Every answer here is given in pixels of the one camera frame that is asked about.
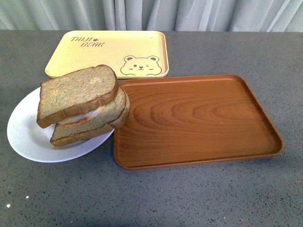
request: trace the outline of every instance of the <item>bear cartoon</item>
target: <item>bear cartoon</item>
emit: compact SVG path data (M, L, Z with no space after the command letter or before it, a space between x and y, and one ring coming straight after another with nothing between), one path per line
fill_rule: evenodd
M161 67L158 64L159 58L156 56L136 58L129 55L124 58L124 61L125 64L121 68L121 72L127 76L158 75L162 71Z

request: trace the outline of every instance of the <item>cheese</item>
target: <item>cheese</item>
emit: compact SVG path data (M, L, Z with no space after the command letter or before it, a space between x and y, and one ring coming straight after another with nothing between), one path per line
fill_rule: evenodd
M69 126L69 125L75 125L75 124L81 124L87 121L90 121L94 117L96 117L101 111L104 109L104 106L98 107L96 110L90 111L85 114L73 116L73 117L67 117L64 120L58 122L59 124L63 126Z

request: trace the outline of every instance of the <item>wood grain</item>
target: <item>wood grain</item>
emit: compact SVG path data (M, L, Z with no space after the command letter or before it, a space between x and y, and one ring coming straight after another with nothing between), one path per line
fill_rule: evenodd
M128 80L131 110L115 131L127 169L270 157L283 142L244 80L212 75Z

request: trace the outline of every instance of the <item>tray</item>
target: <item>tray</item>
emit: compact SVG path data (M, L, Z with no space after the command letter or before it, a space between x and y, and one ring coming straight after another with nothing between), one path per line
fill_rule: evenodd
M115 131L126 169L272 157L283 141L235 75L126 80L128 121Z
M169 71L165 35L156 31L71 31L49 60L49 77L105 64L119 79L158 78Z

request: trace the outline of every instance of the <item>tray rim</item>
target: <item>tray rim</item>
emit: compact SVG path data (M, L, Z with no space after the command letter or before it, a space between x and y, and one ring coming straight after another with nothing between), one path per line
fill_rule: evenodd
M163 32L160 32L160 31L107 31L107 30L72 30L72 31L69 31L67 33L65 33L61 40L59 41L56 49L54 50L52 56L50 57L44 71L46 73L46 75L50 78L56 78L56 77L61 77L61 76L64 76L64 75L61 75L61 76L52 76L50 75L49 73L49 67L50 65L53 64L53 61L54 61L54 58L56 55L58 55L59 51L60 51L60 45L63 44L64 42L64 39L65 37L73 34L73 33L79 33L80 35L84 35L86 33L95 33L95 34L98 34L98 33L121 33L121 34L124 34L124 33L127 33L127 34L137 34L137 33L141 33L141 34L157 34L158 36L160 36L163 40L163 48L165 50L165 58L163 59L165 61L165 65L167 66L166 70L161 73L160 75L155 75L155 76L138 76L138 77L134 77L134 76L123 76L123 75L120 75L120 76L117 76L118 79L152 79L152 78L162 78L162 77L165 77L168 72L169 72L169 60L168 60L168 51L167 51L167 44L166 44L166 36Z
M192 79L192 81L197 81L199 80L198 78L203 78L203 77L207 77L207 78L211 78L211 77L217 77L217 78L221 78L221 77L228 77L228 78L233 78L233 79L237 79L238 81L240 81L244 86L246 86L247 90L250 92L250 95L252 96L252 98L254 99L254 101L258 104L259 108L261 109L262 113L264 114L267 122L270 124L270 126L272 127L275 135L277 136L277 138L279 139L279 142L281 144L279 150L277 150L276 153L274 154L259 154L259 155L249 155L249 156L242 156L242 157L229 157L229 158L216 158L216 159L207 159L207 160L194 160L194 161L186 161L186 162L176 162L176 163L164 163L164 164L154 164L154 165L144 165L144 166L126 166L123 165L123 163L119 160L119 158L117 157L116 154L116 147L117 147L117 139L114 140L114 158L117 162L117 164L119 166L121 166L124 169L127 170L142 170L142 169L152 169L152 168L162 168L162 167L174 167L174 166L186 166L186 165L197 165L197 164L206 164L206 163L215 163L215 162L223 162L223 161L235 161L235 160L247 160L247 159L256 159L256 158L267 158L267 157L274 157L277 156L279 154L282 153L282 151L284 150L285 144L284 141L281 137L281 135L279 134L278 130L276 129L275 125L272 123L272 121L270 120L270 118L268 117L268 114L266 113L266 111L263 109L262 105L260 104L259 100L257 99L257 97L255 96L255 94L252 92L252 89L249 87L248 83L239 75L235 75L235 74L211 74L211 75L195 75L195 76L177 76L177 77L166 77L166 78L162 78L161 80L163 82L169 82L174 81L174 80L182 80L183 78L188 78L188 79ZM140 80L125 80L119 83L119 85L124 85L124 84L128 84L128 83L134 83L134 84L140 84L141 82L143 82L144 84L148 83L152 83L152 84L156 84L156 83L163 83L163 82L157 82L153 80L158 80L157 78L152 78L152 79L140 79ZM116 130L114 132L114 137L117 138L118 137L118 130Z

